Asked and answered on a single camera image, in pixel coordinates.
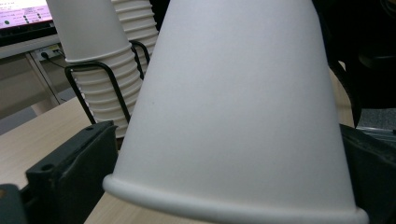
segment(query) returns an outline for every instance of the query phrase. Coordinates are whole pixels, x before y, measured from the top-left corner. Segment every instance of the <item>stacked paper cups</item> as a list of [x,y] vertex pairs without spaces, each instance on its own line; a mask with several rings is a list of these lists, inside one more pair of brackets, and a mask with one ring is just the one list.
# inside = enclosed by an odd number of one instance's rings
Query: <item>stacked paper cups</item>
[[[141,42],[148,48],[151,56],[158,37],[154,13],[149,0],[112,0],[111,1],[129,40]],[[146,73],[148,63],[141,48],[136,48],[143,72]]]
[[[131,44],[108,0],[48,0],[68,63],[100,62],[109,66],[132,114],[142,80]],[[74,72],[75,81],[96,121],[114,120],[116,136],[125,135],[128,122],[104,70]]]

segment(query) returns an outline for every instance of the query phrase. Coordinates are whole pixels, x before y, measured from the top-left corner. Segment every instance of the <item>wooden table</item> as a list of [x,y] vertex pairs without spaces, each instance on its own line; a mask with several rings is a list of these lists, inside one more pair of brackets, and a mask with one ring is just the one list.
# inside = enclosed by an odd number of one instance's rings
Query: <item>wooden table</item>
[[[332,77],[341,123],[352,126],[350,104],[341,85]],[[0,136],[0,184],[13,183],[21,189],[27,184],[24,172],[90,125],[78,100],[72,99],[22,126]],[[200,221],[169,216],[108,194],[102,197],[86,223],[198,224]]]

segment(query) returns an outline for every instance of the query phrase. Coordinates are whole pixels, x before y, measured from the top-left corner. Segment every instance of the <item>black plastic holder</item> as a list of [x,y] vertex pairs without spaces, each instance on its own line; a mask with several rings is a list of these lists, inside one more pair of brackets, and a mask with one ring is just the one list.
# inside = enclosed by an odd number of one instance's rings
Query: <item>black plastic holder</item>
[[[149,64],[149,51],[146,48],[146,46],[138,41],[134,41],[131,40],[130,43],[132,44],[131,46],[131,50],[134,53],[134,59],[137,63],[137,70],[140,73],[140,78],[143,80],[144,79],[144,74],[143,74],[143,70],[142,70],[142,66],[139,60],[139,56],[137,54],[136,48],[135,46],[138,46],[139,48],[141,48],[144,53],[145,53],[145,57],[147,60],[147,63]],[[93,117],[91,110],[89,109],[89,107],[87,106],[87,104],[85,103],[84,97],[82,96],[78,85],[73,77],[73,72],[85,72],[85,71],[91,71],[91,70],[97,70],[97,69],[103,69],[107,72],[107,75],[111,81],[111,84],[113,86],[114,92],[117,95],[117,99],[120,102],[120,106],[122,109],[122,113],[124,114],[127,122],[129,123],[130,119],[131,119],[131,115],[128,111],[128,107],[125,104],[125,101],[122,97],[122,92],[120,91],[120,86],[117,82],[117,79],[113,73],[113,71],[111,70],[110,67],[108,67],[105,63],[99,63],[99,62],[87,62],[87,63],[76,63],[76,64],[72,64],[72,65],[68,65],[66,66],[66,68],[64,69],[64,72],[66,74],[67,80],[69,81],[74,93],[76,94],[80,104],[82,105],[82,108],[84,109],[85,114],[87,115],[88,119],[90,120],[91,124],[95,124],[96,120]]]

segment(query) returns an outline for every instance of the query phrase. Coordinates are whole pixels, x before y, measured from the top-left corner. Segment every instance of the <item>white paper cup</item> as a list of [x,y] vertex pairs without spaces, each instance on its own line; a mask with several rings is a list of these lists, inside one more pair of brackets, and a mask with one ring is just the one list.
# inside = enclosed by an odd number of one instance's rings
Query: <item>white paper cup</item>
[[87,62],[129,43],[108,0],[48,1],[69,63]]
[[229,3],[171,1],[104,189],[214,223],[368,223],[312,1]]

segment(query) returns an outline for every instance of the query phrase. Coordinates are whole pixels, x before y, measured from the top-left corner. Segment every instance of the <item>electrical socket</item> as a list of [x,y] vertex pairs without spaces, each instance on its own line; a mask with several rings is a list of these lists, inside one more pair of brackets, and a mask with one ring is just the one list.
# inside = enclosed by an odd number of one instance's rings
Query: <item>electrical socket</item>
[[57,49],[59,49],[58,45],[51,45],[51,46],[47,46],[44,47],[42,49],[36,49],[35,50],[35,55],[37,55],[38,60],[41,61],[46,61],[47,59],[43,58],[43,56],[41,56],[41,53],[46,52],[50,58],[53,58],[55,56],[61,55],[59,53],[59,51],[57,51]]

